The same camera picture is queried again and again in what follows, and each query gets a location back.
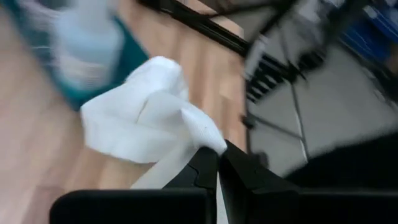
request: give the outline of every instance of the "tile floor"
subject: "tile floor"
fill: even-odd
[[[232,20],[243,27],[247,38],[255,33],[268,14],[262,11],[232,17]],[[289,56],[291,59],[297,58],[300,49],[308,44],[297,35],[292,21],[286,20],[282,28],[289,46]],[[267,52],[283,60],[279,39],[277,31],[271,34]],[[311,156],[331,150],[337,144],[394,128],[398,124],[398,112],[375,96],[373,86],[360,64],[339,46],[332,47],[326,65],[311,73],[307,84],[300,81],[295,86]],[[298,132],[292,94],[287,85],[257,105],[250,104],[249,109],[257,116]],[[283,176],[305,162],[299,140],[261,124],[251,132],[251,146],[254,152],[267,154],[270,170],[278,175]]]

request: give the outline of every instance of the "blue object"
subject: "blue object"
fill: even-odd
[[[123,22],[114,17],[115,23],[120,26],[124,34],[124,46],[121,56],[114,72],[113,80],[109,86],[96,91],[77,91],[65,86],[56,76],[56,69],[52,66],[52,54],[48,48],[38,46],[49,46],[50,37],[46,32],[35,30],[31,25],[29,18],[23,9],[21,9],[15,0],[0,0],[0,3],[8,9],[12,20],[15,22],[19,32],[32,47],[34,55],[39,59],[43,68],[47,71],[49,77],[55,86],[61,91],[65,99],[74,110],[80,107],[88,100],[121,85],[126,77],[148,60],[148,54],[142,49],[134,39]]]
[[[367,17],[353,24],[342,41],[363,58],[384,63],[391,56],[391,44],[398,44],[398,26],[389,16],[391,10],[395,9],[368,6]]]

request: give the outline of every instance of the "black plastic part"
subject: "black plastic part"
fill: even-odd
[[[217,222],[217,172],[219,157],[217,153],[208,148],[201,147],[189,163],[174,177],[164,189],[193,188],[206,190],[209,196],[211,223]]]
[[[220,160],[220,181],[229,223],[290,223],[299,188],[227,144]]]
[[[398,222],[396,190],[299,188],[227,144],[220,181],[231,224]]]
[[[212,203],[200,188],[80,190],[53,204],[50,224],[214,224]]]

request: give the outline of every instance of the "white cloth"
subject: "white cloth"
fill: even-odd
[[[213,120],[188,101],[182,68],[154,57],[126,82],[81,107],[85,144],[138,163],[157,162],[131,188],[161,189],[207,146],[218,154],[226,143]],[[218,223],[227,223],[218,184]]]

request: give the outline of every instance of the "teal container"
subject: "teal container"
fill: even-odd
[[[0,0],[0,3],[8,10],[19,32],[32,47],[32,52],[38,58],[51,81],[60,90],[66,101],[74,110],[79,110],[80,107],[88,100],[121,85],[134,69],[143,64],[149,58],[146,51],[140,46],[138,41],[136,41],[123,22],[117,16],[114,16],[114,22],[123,32],[124,45],[119,61],[113,72],[111,83],[108,86],[95,91],[75,90],[66,86],[58,79],[58,69],[53,65],[53,54],[51,52],[51,48],[45,47],[50,46],[49,33],[36,30],[32,27],[27,13],[19,7],[16,0]]]

